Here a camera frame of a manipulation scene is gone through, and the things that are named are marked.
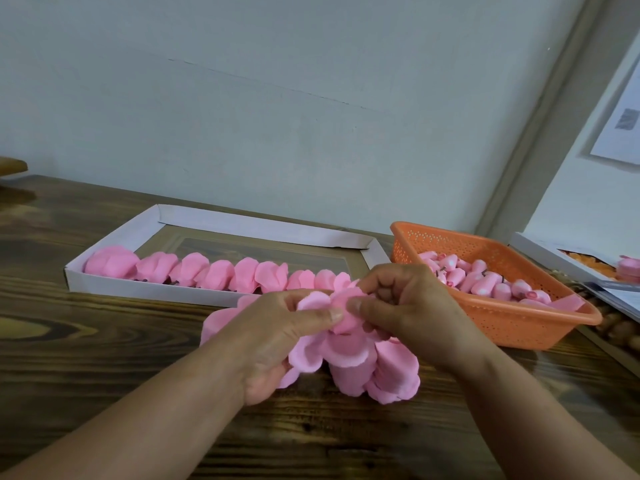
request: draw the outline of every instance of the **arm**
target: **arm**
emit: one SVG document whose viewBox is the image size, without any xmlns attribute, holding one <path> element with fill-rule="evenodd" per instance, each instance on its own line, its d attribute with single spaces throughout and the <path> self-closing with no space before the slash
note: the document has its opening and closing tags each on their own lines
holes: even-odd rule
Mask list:
<svg viewBox="0 0 640 480">
<path fill-rule="evenodd" d="M 334 310 L 293 312 L 309 291 L 264 295 L 202 347 L 0 480 L 187 478 L 245 404 L 273 393 L 298 338 L 340 320 Z"/>
<path fill-rule="evenodd" d="M 493 345 L 427 266 L 379 266 L 358 286 L 379 299 L 354 298 L 348 310 L 453 374 L 508 478 L 640 479 Z"/>
</svg>

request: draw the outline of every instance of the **orange basket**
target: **orange basket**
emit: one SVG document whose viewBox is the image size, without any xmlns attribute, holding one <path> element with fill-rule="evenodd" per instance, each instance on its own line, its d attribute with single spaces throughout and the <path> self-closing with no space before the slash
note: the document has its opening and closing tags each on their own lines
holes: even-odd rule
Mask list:
<svg viewBox="0 0 640 480">
<path fill-rule="evenodd" d="M 396 237 L 393 262 L 421 264 L 418 254 L 425 251 L 456 254 L 468 262 L 483 259 L 491 271 L 508 281 L 523 279 L 533 289 L 549 293 L 552 299 L 573 293 L 531 261 L 492 239 L 410 222 L 394 222 L 391 231 Z M 564 312 L 448 290 L 480 330 L 494 344 L 504 347 L 546 350 L 576 325 L 597 325 L 602 321 L 598 309 L 588 301 L 577 312 Z"/>
</svg>

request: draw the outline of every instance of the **basket rim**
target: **basket rim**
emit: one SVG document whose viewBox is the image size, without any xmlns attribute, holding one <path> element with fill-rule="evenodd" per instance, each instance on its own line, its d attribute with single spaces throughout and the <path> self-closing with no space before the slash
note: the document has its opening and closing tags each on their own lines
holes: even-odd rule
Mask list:
<svg viewBox="0 0 640 480">
<path fill-rule="evenodd" d="M 507 252 L 508 254 L 514 256 L 518 260 L 521 260 L 521 263 L 524 266 L 534 268 L 545 273 L 545 279 L 555 281 L 558 285 L 564 288 L 567 295 L 575 293 L 569 287 L 567 287 L 566 285 L 556 280 L 553 276 L 544 272 L 542 268 L 535 265 L 532 261 L 528 260 L 521 254 L 517 253 L 510 247 L 506 246 L 505 244 L 499 241 L 496 241 L 494 239 L 490 239 L 488 237 L 483 237 L 480 235 L 473 235 L 473 234 L 467 234 L 464 232 L 441 229 L 438 227 L 425 226 L 425 225 L 416 224 L 413 222 L 407 222 L 407 221 L 393 222 L 390 226 L 391 232 L 394 234 L 395 238 L 402 244 L 404 250 L 407 252 L 407 254 L 409 254 L 409 257 L 412 259 L 414 264 L 422 264 L 423 266 L 426 266 L 420 259 L 420 256 L 418 256 L 418 252 L 416 252 L 416 250 L 413 248 L 413 245 L 404 236 L 404 231 L 400 228 L 400 225 L 402 224 L 418 226 L 427 231 L 432 230 L 439 233 L 444 232 L 450 235 L 459 235 L 466 239 L 471 238 L 477 241 L 490 242 L 494 245 L 498 245 L 500 248 L 505 250 L 505 252 Z M 587 300 L 585 300 L 585 304 L 587 304 L 588 306 L 588 309 L 589 309 L 588 313 L 587 312 L 564 312 L 562 310 L 555 310 L 553 308 L 551 309 L 537 308 L 535 306 L 524 305 L 516 302 L 500 301 L 500 300 L 496 300 L 494 298 L 489 298 L 485 296 L 475 296 L 468 293 L 462 293 L 462 291 L 452 289 L 450 287 L 446 287 L 446 288 L 449 291 L 449 294 L 452 295 L 452 297 L 455 298 L 460 303 L 464 303 L 465 305 L 469 305 L 469 306 L 477 306 L 479 308 L 485 308 L 485 309 L 489 308 L 495 312 L 514 313 L 514 314 L 520 314 L 521 316 L 523 314 L 526 314 L 527 315 L 526 318 L 530 318 L 530 319 L 539 319 L 539 320 L 548 321 L 548 322 L 562 322 L 565 324 L 573 324 L 573 325 L 595 326 L 602 322 L 602 315 L 600 311 L 592 303 L 588 302 Z"/>
</svg>

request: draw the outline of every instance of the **forearm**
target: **forearm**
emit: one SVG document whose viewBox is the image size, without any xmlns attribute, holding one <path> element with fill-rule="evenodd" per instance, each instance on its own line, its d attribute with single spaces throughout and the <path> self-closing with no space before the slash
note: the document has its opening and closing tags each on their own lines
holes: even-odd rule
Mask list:
<svg viewBox="0 0 640 480">
<path fill-rule="evenodd" d="M 486 346 L 456 378 L 508 478 L 639 478 L 498 347 Z"/>
<path fill-rule="evenodd" d="M 232 348 L 208 342 L 1 480 L 187 478 L 243 405 Z"/>
</svg>

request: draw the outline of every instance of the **fingernail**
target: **fingernail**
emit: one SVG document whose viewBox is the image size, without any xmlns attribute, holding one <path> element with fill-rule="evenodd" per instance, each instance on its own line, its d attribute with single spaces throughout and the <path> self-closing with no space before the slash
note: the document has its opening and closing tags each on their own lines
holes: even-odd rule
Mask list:
<svg viewBox="0 0 640 480">
<path fill-rule="evenodd" d="M 330 308 L 329 313 L 331 314 L 331 322 L 336 323 L 342 320 L 342 310 L 340 308 Z"/>
<path fill-rule="evenodd" d="M 355 315 L 360 314 L 361 298 L 350 298 L 347 300 L 347 311 Z"/>
</svg>

